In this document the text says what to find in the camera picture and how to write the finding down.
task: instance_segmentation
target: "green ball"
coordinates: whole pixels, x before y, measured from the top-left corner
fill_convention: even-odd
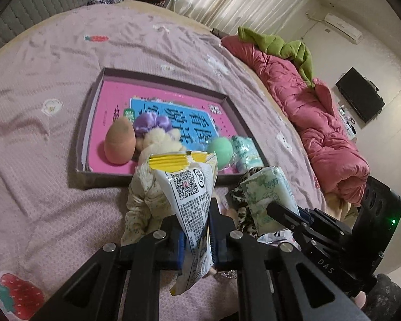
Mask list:
[[[206,151],[208,153],[215,152],[217,155],[218,170],[223,169],[232,160],[233,146],[226,137],[216,137],[209,143]]]

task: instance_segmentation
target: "strawberry print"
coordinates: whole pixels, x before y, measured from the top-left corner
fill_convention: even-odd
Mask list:
[[[7,273],[0,279],[0,300],[7,312],[29,320],[42,307],[44,296],[31,282]]]
[[[104,42],[104,41],[108,41],[109,38],[107,36],[97,36],[97,35],[88,36],[88,35],[85,35],[84,36],[84,40],[85,41],[92,41],[92,42]]]

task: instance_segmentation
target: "purple bow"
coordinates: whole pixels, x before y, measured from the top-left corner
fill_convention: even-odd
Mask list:
[[[170,131],[172,122],[167,116],[158,116],[155,112],[144,112],[135,119],[133,126],[135,136],[143,137],[153,128],[162,128],[165,132]]]

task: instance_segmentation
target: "snack bag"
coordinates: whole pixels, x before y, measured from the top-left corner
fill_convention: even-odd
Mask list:
[[[186,235],[183,269],[170,290],[176,296],[191,288],[213,264],[206,222],[217,157],[215,153],[172,152],[152,155],[149,164]]]
[[[291,187],[279,166],[261,169],[243,181],[241,187],[259,235],[285,229],[267,214],[267,205],[271,201],[277,201],[300,215]]]

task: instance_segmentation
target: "leopard print fabric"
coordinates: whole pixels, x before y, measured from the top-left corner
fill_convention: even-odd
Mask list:
[[[238,211],[238,230],[240,230],[242,233],[251,235],[255,239],[258,239],[259,235],[257,233],[257,228],[255,227],[251,211],[245,199],[244,191],[242,190],[240,184],[250,176],[254,175],[256,172],[259,172],[261,169],[263,169],[263,167],[252,168],[247,171],[240,178],[239,186],[229,191],[229,197]]]

